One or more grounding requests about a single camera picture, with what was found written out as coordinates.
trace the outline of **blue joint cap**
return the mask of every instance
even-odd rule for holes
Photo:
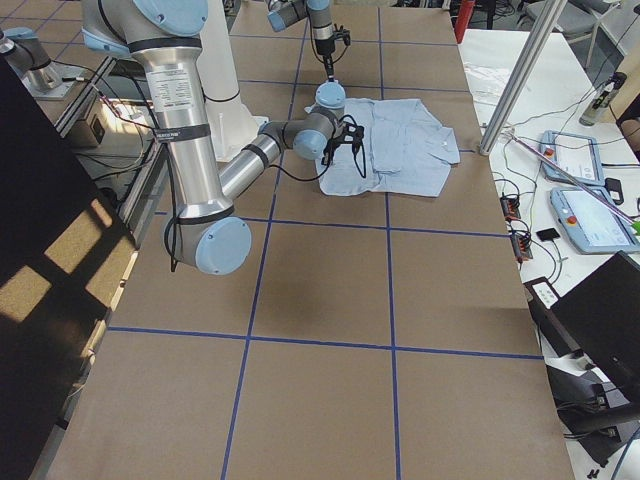
[[[347,94],[338,82],[324,82],[316,90],[316,103],[330,110],[344,108]]]
[[[11,40],[33,40],[38,38],[36,32],[27,27],[10,28],[4,31],[4,36]]]
[[[307,7],[311,10],[324,10],[329,8],[331,0],[307,0]]]
[[[284,20],[280,16],[278,12],[269,12],[267,14],[267,19],[271,24],[271,28],[274,32],[282,32],[287,26],[284,24]]]
[[[133,3],[151,23],[179,37],[200,33],[209,16],[207,0],[133,0]]]
[[[238,217],[226,217],[211,225],[196,248],[196,267],[211,275],[237,270],[251,250],[251,230]]]
[[[109,55],[110,57],[116,57],[116,58],[131,57],[131,52],[129,51],[129,48],[126,45],[122,45],[121,43],[115,43],[107,38],[94,35],[93,33],[85,30],[84,28],[82,29],[82,34],[84,35],[84,44],[90,50],[100,52],[104,55]]]
[[[293,139],[293,150],[307,160],[322,157],[326,146],[326,137],[317,130],[302,130]]]

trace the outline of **folded cloth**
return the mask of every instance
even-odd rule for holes
[[[320,178],[327,195],[372,191],[437,197],[451,165],[460,162],[453,130],[443,127],[420,100],[347,99],[345,113],[365,128],[367,178],[358,174],[351,146],[341,146]],[[357,162],[362,164],[361,154]],[[318,173],[325,170],[320,160],[316,168]]]

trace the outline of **tablet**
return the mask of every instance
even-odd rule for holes
[[[592,190],[613,204],[604,188]],[[569,240],[581,253],[640,252],[640,242],[631,226],[588,193],[578,188],[554,188],[551,205]]]
[[[585,185],[604,185],[604,172],[595,138],[547,130],[542,135],[540,149],[542,153],[547,150],[553,151],[549,160]],[[565,177],[544,163],[542,169],[547,179],[569,183]]]

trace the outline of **blue cable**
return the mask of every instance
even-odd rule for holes
[[[618,460],[618,463],[616,464],[616,469],[613,471],[613,475],[611,476],[611,480],[616,480],[616,477],[618,476],[618,471],[620,470],[620,467],[622,466],[622,462],[624,460],[624,457],[627,456],[627,452],[629,451],[629,448],[631,448],[631,444],[633,443],[633,441],[637,440],[638,438],[640,438],[640,427],[638,427],[638,429],[635,431],[635,433],[633,435],[631,435],[631,438],[629,439],[629,441],[625,445],[624,450],[622,451],[622,455],[620,455],[620,460]]]

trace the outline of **bottle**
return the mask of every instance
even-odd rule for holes
[[[614,74],[609,77],[609,80],[598,89],[596,98],[582,113],[579,122],[588,127],[595,125],[626,80],[627,76],[624,73],[614,72]]]

